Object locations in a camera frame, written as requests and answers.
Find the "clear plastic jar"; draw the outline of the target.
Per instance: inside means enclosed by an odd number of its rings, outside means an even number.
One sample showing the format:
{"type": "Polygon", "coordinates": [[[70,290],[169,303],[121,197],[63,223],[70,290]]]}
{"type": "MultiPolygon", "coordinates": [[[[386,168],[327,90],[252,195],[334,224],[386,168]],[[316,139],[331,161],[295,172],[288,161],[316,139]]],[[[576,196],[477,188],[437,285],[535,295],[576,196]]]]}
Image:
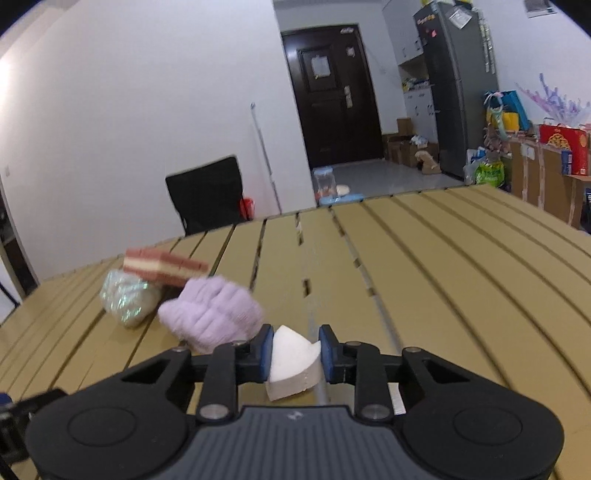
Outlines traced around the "clear plastic jar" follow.
{"type": "Polygon", "coordinates": [[[337,197],[337,184],[332,167],[321,167],[312,171],[315,186],[315,200],[318,205],[329,204],[337,197]]]}

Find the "red gift box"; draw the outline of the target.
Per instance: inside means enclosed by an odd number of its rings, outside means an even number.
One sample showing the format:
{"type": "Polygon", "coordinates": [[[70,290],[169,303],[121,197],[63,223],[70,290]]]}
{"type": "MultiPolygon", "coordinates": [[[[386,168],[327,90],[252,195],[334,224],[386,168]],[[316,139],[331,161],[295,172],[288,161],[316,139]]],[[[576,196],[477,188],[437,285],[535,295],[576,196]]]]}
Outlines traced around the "red gift box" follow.
{"type": "Polygon", "coordinates": [[[563,175],[590,175],[590,133],[582,128],[542,124],[540,140],[560,151],[563,175]]]}

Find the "glittery green pouch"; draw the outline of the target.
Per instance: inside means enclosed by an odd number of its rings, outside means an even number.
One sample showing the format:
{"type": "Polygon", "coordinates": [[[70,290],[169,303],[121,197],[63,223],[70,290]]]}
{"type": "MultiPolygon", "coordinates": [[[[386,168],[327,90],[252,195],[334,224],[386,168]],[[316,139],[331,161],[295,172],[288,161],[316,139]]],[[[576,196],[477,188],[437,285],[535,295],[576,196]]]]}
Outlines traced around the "glittery green pouch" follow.
{"type": "Polygon", "coordinates": [[[162,287],[121,269],[110,270],[99,297],[104,311],[125,328],[139,326],[162,298],[162,287]]]}

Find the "dark entrance door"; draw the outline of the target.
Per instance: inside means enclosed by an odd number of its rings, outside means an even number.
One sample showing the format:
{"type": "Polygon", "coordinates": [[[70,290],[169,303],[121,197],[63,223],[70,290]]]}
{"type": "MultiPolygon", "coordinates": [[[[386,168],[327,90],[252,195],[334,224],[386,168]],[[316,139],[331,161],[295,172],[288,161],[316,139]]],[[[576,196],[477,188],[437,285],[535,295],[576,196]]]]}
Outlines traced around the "dark entrance door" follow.
{"type": "Polygon", "coordinates": [[[311,169],[379,159],[382,129],[359,26],[281,34],[311,169]]]}

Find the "black folding chair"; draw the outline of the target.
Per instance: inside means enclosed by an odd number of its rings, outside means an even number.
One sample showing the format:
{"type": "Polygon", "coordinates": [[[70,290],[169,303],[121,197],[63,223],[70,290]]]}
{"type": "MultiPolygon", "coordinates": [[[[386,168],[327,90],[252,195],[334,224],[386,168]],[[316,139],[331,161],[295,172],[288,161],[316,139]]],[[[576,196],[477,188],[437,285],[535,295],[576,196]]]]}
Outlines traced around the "black folding chair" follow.
{"type": "Polygon", "coordinates": [[[169,175],[165,184],[186,236],[246,220],[235,156],[169,175]]]}

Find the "cardboard boxes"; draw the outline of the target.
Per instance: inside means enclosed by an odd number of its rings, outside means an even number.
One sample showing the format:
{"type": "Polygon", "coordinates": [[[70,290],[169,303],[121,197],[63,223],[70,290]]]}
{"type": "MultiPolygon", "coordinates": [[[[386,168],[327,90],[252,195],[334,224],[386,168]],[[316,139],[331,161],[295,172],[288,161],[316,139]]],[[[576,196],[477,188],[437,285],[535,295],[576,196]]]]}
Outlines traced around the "cardboard boxes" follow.
{"type": "Polygon", "coordinates": [[[579,229],[590,178],[563,174],[562,153],[555,147],[517,138],[509,148],[511,193],[579,229]]]}

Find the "grey refrigerator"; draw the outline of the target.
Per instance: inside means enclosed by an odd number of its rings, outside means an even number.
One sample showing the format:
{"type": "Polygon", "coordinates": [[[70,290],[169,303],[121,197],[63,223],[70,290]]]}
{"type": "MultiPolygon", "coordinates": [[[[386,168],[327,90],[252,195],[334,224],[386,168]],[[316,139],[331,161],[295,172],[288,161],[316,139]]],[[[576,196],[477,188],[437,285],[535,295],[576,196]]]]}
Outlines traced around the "grey refrigerator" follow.
{"type": "Polygon", "coordinates": [[[498,89],[486,26],[477,11],[433,1],[414,14],[436,118],[440,166],[464,176],[467,151],[484,145],[485,96],[498,89]]]}

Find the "layered cake sponge toy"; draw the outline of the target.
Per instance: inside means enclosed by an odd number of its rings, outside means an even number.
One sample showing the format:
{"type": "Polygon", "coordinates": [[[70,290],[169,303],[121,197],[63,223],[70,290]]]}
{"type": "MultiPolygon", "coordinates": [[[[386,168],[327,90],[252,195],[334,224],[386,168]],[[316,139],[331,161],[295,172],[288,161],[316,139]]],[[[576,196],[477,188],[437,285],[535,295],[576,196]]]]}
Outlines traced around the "layered cake sponge toy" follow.
{"type": "Polygon", "coordinates": [[[157,248],[127,249],[123,271],[143,280],[183,288],[188,280],[208,272],[208,264],[157,248]]]}

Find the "white foam wedge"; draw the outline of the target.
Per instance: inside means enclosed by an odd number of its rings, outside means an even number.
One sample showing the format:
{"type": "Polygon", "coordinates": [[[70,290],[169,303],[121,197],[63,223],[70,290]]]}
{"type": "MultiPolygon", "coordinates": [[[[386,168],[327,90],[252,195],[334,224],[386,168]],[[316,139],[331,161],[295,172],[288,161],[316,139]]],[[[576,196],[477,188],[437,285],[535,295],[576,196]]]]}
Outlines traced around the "white foam wedge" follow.
{"type": "Polygon", "coordinates": [[[270,401],[310,390],[322,380],[322,343],[281,325],[273,335],[266,394],[270,401]]]}

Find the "folding camping table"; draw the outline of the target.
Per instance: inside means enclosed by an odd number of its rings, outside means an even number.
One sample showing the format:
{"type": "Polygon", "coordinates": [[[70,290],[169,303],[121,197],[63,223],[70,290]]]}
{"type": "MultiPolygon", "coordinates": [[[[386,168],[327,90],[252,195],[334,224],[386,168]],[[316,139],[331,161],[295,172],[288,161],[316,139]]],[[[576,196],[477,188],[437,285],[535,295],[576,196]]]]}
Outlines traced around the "folding camping table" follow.
{"type": "MultiPolygon", "coordinates": [[[[552,479],[590,479],[590,235],[485,186],[401,194],[156,244],[249,287],[311,341],[417,346],[544,403],[565,447],[552,479]]],[[[86,387],[181,342],[127,330],[99,290],[122,254],[47,280],[1,326],[1,392],[86,387]]]]}

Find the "lilac fluffy cloth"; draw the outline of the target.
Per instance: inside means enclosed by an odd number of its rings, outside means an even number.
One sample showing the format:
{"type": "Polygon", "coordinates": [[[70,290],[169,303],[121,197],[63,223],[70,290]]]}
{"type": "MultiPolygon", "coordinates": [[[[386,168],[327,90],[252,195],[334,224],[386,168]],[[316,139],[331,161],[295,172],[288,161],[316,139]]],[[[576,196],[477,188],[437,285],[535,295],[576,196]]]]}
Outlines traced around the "lilac fluffy cloth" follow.
{"type": "Polygon", "coordinates": [[[263,309],[249,289],[222,276],[191,278],[177,298],[160,305],[158,317],[174,336],[204,354],[248,341],[263,326],[263,309]]]}

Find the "white mop pole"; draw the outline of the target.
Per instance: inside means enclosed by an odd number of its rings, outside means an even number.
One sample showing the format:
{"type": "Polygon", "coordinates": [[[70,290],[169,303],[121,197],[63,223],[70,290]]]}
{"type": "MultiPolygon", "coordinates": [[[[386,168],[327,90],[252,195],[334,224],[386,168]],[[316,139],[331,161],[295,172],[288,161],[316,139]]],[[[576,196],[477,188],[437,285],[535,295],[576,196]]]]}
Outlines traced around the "white mop pole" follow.
{"type": "Polygon", "coordinates": [[[273,167],[270,164],[269,154],[267,154],[266,143],[264,142],[264,138],[263,138],[263,130],[260,128],[259,119],[257,118],[257,115],[256,115],[256,102],[250,103],[249,109],[250,109],[250,114],[252,115],[252,122],[253,122],[254,128],[256,128],[257,138],[259,138],[259,145],[260,145],[260,149],[262,150],[262,153],[263,153],[263,160],[264,160],[264,163],[266,164],[267,176],[269,177],[269,180],[270,180],[271,189],[273,189],[274,202],[276,202],[276,208],[279,211],[279,214],[283,215],[283,206],[281,206],[279,191],[277,191],[276,181],[274,181],[273,167]]]}

